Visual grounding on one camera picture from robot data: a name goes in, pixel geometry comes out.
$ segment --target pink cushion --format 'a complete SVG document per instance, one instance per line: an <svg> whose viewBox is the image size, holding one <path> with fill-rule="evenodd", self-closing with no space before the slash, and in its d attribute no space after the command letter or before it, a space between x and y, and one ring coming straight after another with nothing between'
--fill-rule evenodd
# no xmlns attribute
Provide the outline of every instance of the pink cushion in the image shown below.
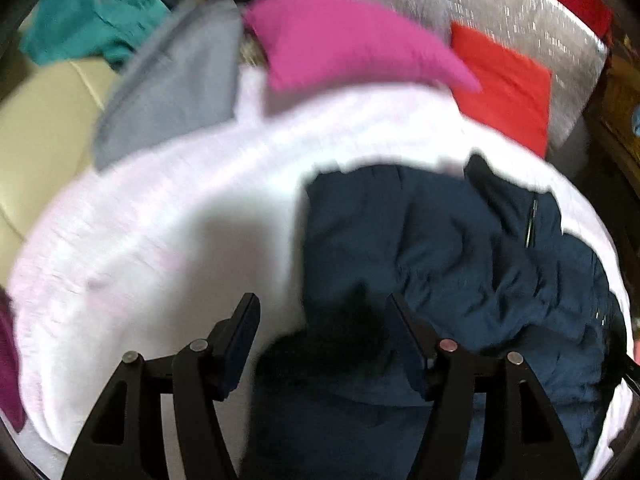
<svg viewBox="0 0 640 480"><path fill-rule="evenodd" d="M269 59L276 91L350 80L480 83L436 35L365 0L254 0L244 21Z"/></svg>

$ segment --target metal pin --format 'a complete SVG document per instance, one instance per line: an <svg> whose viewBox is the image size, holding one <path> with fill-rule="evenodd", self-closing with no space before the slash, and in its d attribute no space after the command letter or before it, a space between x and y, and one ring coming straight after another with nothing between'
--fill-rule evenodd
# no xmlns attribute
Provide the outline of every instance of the metal pin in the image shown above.
<svg viewBox="0 0 640 480"><path fill-rule="evenodd" d="M202 352L203 350L206 350L208 347L209 347L209 343L207 342L206 339L196 339L194 341L191 341L191 344L189 345L189 348L194 352Z"/></svg>
<svg viewBox="0 0 640 480"><path fill-rule="evenodd" d="M440 341L440 348L445 352L455 352L458 349L458 343L453 341L453 339L443 339Z"/></svg>
<svg viewBox="0 0 640 480"><path fill-rule="evenodd" d="M524 362L524 357L517 352L509 352L507 354L507 359L510 363L519 366Z"/></svg>
<svg viewBox="0 0 640 480"><path fill-rule="evenodd" d="M140 354L135 350L129 350L128 352L124 352L124 355L122 356L122 362L126 365L130 365L131 363L137 361L139 356Z"/></svg>

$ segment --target purple cloth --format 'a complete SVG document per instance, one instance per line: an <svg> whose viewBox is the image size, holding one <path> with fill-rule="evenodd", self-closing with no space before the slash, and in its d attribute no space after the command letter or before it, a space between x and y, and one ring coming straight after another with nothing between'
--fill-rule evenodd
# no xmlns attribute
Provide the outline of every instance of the purple cloth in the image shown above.
<svg viewBox="0 0 640 480"><path fill-rule="evenodd" d="M11 300L0 287L0 410L15 431L24 427L26 415L18 390L18 351L14 342Z"/></svg>

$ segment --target gray cloth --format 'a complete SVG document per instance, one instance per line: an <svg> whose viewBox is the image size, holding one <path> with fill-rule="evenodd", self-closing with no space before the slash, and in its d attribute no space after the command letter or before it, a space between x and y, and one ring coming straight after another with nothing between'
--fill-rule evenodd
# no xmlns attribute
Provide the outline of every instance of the gray cloth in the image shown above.
<svg viewBox="0 0 640 480"><path fill-rule="evenodd" d="M131 60L97 125L95 167L233 117L242 18L185 0Z"/></svg>

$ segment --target teal cloth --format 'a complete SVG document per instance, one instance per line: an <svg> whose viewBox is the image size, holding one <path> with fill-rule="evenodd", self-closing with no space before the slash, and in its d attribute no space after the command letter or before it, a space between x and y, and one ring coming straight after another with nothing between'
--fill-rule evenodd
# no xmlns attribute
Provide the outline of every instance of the teal cloth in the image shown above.
<svg viewBox="0 0 640 480"><path fill-rule="evenodd" d="M118 69L168 14L160 0L41 0L20 50L39 65L102 55Z"/></svg>

